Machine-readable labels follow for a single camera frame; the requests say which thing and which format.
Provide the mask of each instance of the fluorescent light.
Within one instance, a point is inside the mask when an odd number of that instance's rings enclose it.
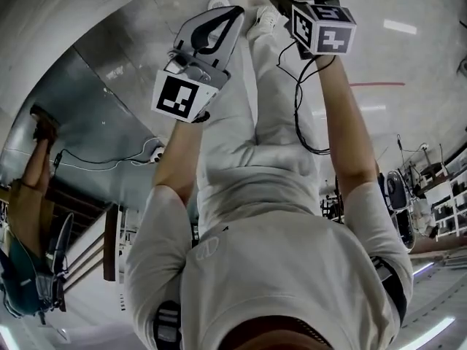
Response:
[[[421,267],[421,268],[419,268],[418,270],[416,270],[416,271],[414,272],[414,275],[413,275],[413,276],[415,276],[415,275],[417,275],[418,273],[420,273],[420,272],[426,270],[428,267],[430,267],[430,266],[432,266],[432,265],[434,265],[434,262],[429,262],[427,265],[424,265],[423,267]]]
[[[423,345],[433,340],[433,338],[435,338],[443,330],[448,328],[452,324],[453,321],[455,321],[455,318],[451,318],[451,317],[444,318],[437,325],[431,328],[429,331],[427,331],[426,333],[423,333],[419,338],[412,341],[408,345],[401,347],[399,350],[417,350],[421,348]]]
[[[3,338],[5,345],[7,345],[8,350],[20,350],[8,327],[0,325],[0,335]]]
[[[379,110],[386,110],[386,105],[373,105],[373,106],[359,106],[361,112],[377,112]],[[321,109],[316,112],[312,112],[313,117],[325,117],[326,110]]]
[[[386,110],[386,105],[360,106],[361,112],[376,112],[378,110]]]
[[[405,32],[407,34],[415,35],[417,33],[417,28],[415,26],[406,25],[405,23],[395,22],[394,20],[385,20],[383,23],[385,28],[390,30],[396,30]]]

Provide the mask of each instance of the white pants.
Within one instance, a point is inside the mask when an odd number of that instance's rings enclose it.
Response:
[[[202,230],[277,209],[320,213],[317,157],[296,135],[296,82],[276,67],[279,49],[272,34],[252,40],[250,52],[258,86],[256,127],[238,45],[228,64],[232,77],[208,106],[211,117],[204,123],[197,173]],[[304,99],[301,132],[316,147],[312,125],[312,110]]]

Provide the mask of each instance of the logo on shirt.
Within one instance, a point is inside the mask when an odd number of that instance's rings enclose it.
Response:
[[[198,251],[196,252],[197,260],[205,260],[208,257],[211,257],[219,246],[219,238],[212,237],[209,240],[198,245]]]

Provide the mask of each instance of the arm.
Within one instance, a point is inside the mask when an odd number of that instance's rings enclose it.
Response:
[[[203,125],[177,121],[154,175],[154,186],[165,185],[186,205],[193,191]]]
[[[328,65],[332,56],[317,59],[319,69]],[[352,190],[377,179],[371,140],[355,102],[344,67],[338,56],[319,72],[328,119],[331,160],[344,201]]]

